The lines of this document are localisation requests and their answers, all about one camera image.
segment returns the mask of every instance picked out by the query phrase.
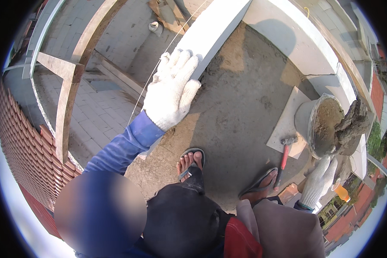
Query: flip-flop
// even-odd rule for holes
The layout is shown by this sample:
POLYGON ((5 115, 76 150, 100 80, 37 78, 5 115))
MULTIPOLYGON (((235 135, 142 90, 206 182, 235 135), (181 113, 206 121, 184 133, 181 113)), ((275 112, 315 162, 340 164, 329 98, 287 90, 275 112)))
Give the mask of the flip-flop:
MULTIPOLYGON (((187 150, 185 150, 182 155, 181 155, 181 158, 184 157, 186 154, 188 154, 189 152, 192 152, 192 153, 195 153, 195 152, 201 152, 202 153, 202 160, 201 160, 201 164, 202 164, 202 169, 205 165, 205 152, 200 149, 200 148, 189 148, 187 150)), ((197 167, 196 163, 193 162, 189 167, 197 167)), ((178 176, 178 181, 181 181, 181 179, 186 176, 186 174, 188 174, 188 169, 186 169, 183 173, 181 173, 179 176, 178 176)))
POLYGON ((274 170, 277 170, 278 171, 278 168, 271 168, 271 169, 268 169, 265 173, 263 173, 258 179, 257 181, 255 181, 255 183, 253 183, 252 185, 248 186, 247 188, 245 188, 244 190, 242 190, 239 194, 238 194, 238 198, 240 199, 244 194, 247 194, 247 193, 250 193, 250 192, 259 192, 259 191, 263 191, 265 189, 267 189, 268 187, 270 187, 272 185, 272 180, 271 182, 269 183, 269 185, 265 186, 265 187, 259 187, 260 186, 260 183, 264 180, 264 178, 266 178, 271 172, 273 172, 274 170))

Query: black pants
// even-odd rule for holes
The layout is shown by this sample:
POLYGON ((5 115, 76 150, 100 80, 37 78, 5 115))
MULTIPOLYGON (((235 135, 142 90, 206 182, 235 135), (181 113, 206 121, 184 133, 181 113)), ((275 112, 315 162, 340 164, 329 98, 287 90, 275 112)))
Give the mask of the black pants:
POLYGON ((188 170, 183 183, 169 184, 147 201, 144 242, 159 257, 202 257, 223 241, 230 215, 205 196, 202 171, 188 170))

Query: red cloth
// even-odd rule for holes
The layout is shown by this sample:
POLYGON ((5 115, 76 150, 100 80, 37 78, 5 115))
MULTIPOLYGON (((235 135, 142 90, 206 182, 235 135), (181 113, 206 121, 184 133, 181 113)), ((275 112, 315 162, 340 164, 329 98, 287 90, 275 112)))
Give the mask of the red cloth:
POLYGON ((246 226, 236 217, 230 218, 225 228, 224 258, 261 258, 263 247, 246 226))

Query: hammer head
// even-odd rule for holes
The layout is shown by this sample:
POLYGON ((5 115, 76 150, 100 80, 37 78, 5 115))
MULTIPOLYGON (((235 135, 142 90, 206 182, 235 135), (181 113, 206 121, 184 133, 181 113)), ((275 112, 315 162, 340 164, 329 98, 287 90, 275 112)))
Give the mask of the hammer head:
POLYGON ((295 142, 298 142, 298 137, 297 136, 294 136, 294 137, 285 137, 284 139, 281 139, 281 144, 283 145, 291 145, 295 142))

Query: white knit glove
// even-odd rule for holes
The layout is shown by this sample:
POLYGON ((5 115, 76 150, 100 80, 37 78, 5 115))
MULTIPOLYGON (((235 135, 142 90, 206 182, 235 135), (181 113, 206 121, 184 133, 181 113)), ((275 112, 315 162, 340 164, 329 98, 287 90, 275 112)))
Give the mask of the white knit glove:
POLYGON ((198 58, 184 50, 160 57, 158 72, 148 86, 143 109, 162 131, 166 132, 188 114, 201 83, 189 80, 198 66, 198 58))
POLYGON ((311 209, 315 208, 320 198, 328 192, 333 183, 338 161, 334 157, 330 163, 330 155, 325 155, 305 182, 304 190, 299 203, 311 209))

